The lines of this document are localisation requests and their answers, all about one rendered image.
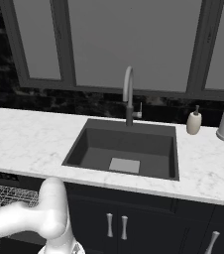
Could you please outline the black dishwasher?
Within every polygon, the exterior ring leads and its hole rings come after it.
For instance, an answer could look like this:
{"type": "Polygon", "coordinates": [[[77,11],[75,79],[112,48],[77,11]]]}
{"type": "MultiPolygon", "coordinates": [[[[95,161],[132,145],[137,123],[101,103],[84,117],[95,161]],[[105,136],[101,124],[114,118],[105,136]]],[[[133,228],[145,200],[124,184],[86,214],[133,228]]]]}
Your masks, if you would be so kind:
{"type": "MultiPolygon", "coordinates": [[[[20,178],[0,173],[0,186],[20,189],[20,178]]],[[[15,233],[0,239],[0,254],[38,254],[44,244],[35,232],[15,233]]]]}

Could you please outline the grey framed window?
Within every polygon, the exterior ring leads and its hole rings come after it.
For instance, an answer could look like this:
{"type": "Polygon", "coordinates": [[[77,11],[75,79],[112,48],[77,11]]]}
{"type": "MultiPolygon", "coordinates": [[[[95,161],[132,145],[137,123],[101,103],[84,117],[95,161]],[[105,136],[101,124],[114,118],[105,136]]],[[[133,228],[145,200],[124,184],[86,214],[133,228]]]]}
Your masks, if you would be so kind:
{"type": "Polygon", "coordinates": [[[224,101],[224,0],[0,0],[21,86],[224,101]]]}

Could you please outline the dark cupboard door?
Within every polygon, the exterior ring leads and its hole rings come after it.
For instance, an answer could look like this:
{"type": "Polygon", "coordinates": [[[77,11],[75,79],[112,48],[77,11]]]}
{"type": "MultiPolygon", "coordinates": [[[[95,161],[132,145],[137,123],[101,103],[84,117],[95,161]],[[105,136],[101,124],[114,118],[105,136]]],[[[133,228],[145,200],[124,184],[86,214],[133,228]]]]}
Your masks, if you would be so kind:
{"type": "Polygon", "coordinates": [[[224,224],[218,223],[209,224],[197,254],[206,254],[206,251],[211,241],[213,231],[218,231],[220,235],[218,236],[218,238],[214,243],[211,254],[224,254],[224,224]]]}
{"type": "Polygon", "coordinates": [[[113,205],[72,197],[69,214],[73,234],[85,254],[117,254],[117,210],[113,205]],[[107,213],[112,213],[113,237],[107,236],[107,213]]]}
{"type": "Polygon", "coordinates": [[[118,254],[186,254],[189,225],[163,212],[120,207],[118,254]],[[128,216],[127,240],[122,240],[122,215],[128,216]]]}

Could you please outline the cream soap dispenser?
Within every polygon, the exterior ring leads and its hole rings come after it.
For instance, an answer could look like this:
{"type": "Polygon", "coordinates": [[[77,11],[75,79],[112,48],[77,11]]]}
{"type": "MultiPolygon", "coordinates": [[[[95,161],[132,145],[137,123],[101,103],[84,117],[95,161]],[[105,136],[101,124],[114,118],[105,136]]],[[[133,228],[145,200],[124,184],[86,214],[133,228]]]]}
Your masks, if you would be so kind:
{"type": "Polygon", "coordinates": [[[199,112],[199,106],[195,106],[195,110],[188,115],[186,122],[186,132],[190,135],[198,133],[202,122],[202,115],[199,112]]]}

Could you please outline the grey and black tap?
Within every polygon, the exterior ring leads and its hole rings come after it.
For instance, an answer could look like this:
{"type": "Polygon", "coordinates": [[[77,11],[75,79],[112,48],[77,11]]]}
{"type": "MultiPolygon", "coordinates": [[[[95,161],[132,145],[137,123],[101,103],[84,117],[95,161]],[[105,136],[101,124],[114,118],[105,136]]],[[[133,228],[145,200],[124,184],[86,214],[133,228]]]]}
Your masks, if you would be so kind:
{"type": "Polygon", "coordinates": [[[123,101],[126,103],[126,125],[132,126],[133,119],[142,118],[142,110],[134,111],[133,106],[133,68],[128,66],[125,72],[124,85],[123,85],[123,101]]]}

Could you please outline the dark grey sink basin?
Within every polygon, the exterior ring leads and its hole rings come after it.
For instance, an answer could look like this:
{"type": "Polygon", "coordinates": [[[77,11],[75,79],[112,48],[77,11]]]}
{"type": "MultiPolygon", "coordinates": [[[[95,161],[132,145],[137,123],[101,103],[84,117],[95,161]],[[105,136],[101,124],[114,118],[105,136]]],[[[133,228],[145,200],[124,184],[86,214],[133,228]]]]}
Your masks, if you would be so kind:
{"type": "Polygon", "coordinates": [[[175,128],[88,119],[62,164],[179,181],[175,128]]]}

